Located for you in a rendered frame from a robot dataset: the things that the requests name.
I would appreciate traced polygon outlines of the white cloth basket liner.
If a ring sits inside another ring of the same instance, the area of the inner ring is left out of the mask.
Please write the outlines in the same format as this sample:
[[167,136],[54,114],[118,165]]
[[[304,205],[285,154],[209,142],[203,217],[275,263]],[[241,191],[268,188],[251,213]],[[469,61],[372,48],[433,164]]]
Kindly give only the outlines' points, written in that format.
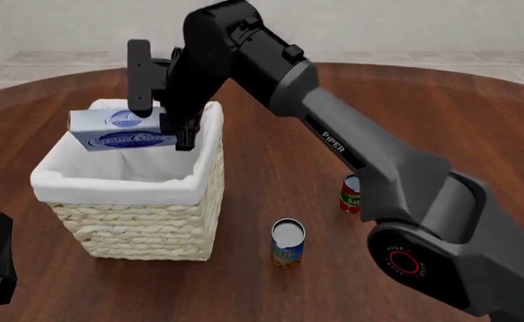
[[89,152],[65,133],[31,172],[30,185],[45,203],[193,205],[213,173],[223,124],[221,104],[208,102],[189,152],[172,146]]

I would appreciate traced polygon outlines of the red tomato sauce can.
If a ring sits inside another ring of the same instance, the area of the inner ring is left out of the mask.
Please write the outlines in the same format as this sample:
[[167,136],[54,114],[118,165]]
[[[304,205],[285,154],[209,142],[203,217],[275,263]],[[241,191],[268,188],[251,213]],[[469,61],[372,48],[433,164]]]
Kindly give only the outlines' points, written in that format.
[[355,174],[347,174],[342,182],[339,198],[340,208],[348,214],[359,214],[362,209],[362,195],[359,178]]

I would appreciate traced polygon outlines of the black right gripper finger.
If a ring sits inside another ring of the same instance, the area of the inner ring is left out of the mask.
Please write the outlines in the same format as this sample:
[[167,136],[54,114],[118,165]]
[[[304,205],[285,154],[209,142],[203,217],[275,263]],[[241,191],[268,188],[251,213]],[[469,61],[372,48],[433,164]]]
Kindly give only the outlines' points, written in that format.
[[176,125],[175,126],[177,151],[192,151],[196,146],[196,136],[198,134],[197,125]]

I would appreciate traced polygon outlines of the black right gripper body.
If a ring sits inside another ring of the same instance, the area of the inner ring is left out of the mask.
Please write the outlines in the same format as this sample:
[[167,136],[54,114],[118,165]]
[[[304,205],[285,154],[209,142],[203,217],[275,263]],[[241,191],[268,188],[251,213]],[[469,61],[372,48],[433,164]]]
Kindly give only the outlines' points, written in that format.
[[163,135],[197,135],[200,122],[209,99],[183,101],[181,104],[169,104],[155,101],[155,107],[161,107],[159,128]]

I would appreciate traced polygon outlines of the alphabet soup can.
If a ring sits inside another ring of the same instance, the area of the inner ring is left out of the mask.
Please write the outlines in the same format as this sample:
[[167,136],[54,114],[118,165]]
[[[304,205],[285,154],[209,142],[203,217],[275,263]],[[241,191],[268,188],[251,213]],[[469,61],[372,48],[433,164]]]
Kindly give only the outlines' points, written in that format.
[[271,228],[271,259],[280,268],[292,268],[302,259],[305,227],[296,219],[283,218]]

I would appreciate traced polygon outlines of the white blue cream cheese box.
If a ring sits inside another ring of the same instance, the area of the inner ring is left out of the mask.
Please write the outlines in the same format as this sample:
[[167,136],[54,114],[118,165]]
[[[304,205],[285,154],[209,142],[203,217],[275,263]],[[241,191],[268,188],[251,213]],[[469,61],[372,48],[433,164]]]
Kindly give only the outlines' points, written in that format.
[[69,112],[68,131],[89,152],[111,149],[163,147],[176,144],[176,136],[164,135],[156,107],[142,118],[129,109],[86,109]]

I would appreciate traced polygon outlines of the woven cream wicker basket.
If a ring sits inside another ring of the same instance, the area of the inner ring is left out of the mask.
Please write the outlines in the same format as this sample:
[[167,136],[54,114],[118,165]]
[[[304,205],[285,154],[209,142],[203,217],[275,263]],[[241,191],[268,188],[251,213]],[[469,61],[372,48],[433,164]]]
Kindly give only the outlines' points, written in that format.
[[212,170],[193,205],[46,204],[93,257],[205,261],[224,195],[223,134]]

